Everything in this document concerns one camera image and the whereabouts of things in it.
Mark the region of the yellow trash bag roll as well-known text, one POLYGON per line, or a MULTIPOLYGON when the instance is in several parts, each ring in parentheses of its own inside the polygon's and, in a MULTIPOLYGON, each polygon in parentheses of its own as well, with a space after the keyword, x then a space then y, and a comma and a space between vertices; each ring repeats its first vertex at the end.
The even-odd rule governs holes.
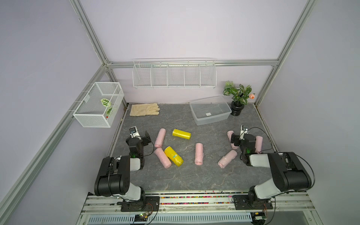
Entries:
POLYGON ((186 131, 182 131, 182 130, 179 130, 179 129, 174 129, 173 132, 172 132, 172 135, 174 137, 179 137, 179 138, 183 138, 183 139, 186 139, 186 140, 191 139, 191 133, 186 132, 186 131))
POLYGON ((183 164, 184 160, 182 159, 182 157, 178 155, 178 153, 171 146, 168 146, 164 150, 164 153, 173 163, 175 163, 176 166, 180 167, 183 164))

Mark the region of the clear plastic storage box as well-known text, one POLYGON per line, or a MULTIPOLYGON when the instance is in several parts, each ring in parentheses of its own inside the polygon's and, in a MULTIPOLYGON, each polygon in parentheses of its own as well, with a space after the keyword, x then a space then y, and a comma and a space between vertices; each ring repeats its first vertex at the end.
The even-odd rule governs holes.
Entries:
POLYGON ((196 125, 206 125, 226 120, 231 108, 222 96, 203 98, 189 103, 196 125))

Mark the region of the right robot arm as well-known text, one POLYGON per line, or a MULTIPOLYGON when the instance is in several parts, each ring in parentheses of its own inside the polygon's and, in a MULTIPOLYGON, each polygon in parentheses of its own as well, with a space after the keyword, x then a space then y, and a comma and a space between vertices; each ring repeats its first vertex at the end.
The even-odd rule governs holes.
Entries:
POLYGON ((271 170, 271 179, 250 188, 247 197, 249 205, 254 207, 283 193, 304 192, 314 186, 315 178, 310 178, 300 161, 302 158, 295 153, 257 152, 256 137, 246 132, 240 135, 231 134, 230 142, 240 148, 240 160, 245 165, 271 170))

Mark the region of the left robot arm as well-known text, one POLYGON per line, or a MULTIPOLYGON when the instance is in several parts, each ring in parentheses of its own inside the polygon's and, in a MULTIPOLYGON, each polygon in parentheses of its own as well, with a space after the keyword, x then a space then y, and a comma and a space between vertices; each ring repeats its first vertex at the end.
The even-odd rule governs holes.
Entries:
POLYGON ((144 202, 145 192, 142 187, 130 181, 130 172, 142 170, 145 165, 144 146, 152 144, 146 131, 141 136, 136 127, 130 129, 130 137, 126 139, 129 154, 119 157, 105 157, 94 184, 94 194, 103 197, 119 197, 126 202, 144 202))

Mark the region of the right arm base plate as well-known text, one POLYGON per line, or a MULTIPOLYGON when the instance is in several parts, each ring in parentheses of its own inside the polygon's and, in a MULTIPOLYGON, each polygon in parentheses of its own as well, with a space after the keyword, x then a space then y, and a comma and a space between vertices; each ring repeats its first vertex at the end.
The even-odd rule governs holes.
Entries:
POLYGON ((270 199, 250 198, 248 195, 234 195, 232 202, 236 210, 272 210, 273 204, 270 199))

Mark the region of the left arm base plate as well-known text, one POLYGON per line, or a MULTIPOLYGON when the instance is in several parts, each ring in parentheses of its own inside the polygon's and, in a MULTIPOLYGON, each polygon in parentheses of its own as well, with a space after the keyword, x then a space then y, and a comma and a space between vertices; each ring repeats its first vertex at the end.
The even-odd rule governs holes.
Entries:
POLYGON ((142 197, 139 201, 117 202, 121 212, 157 212, 160 206, 159 196, 142 197))

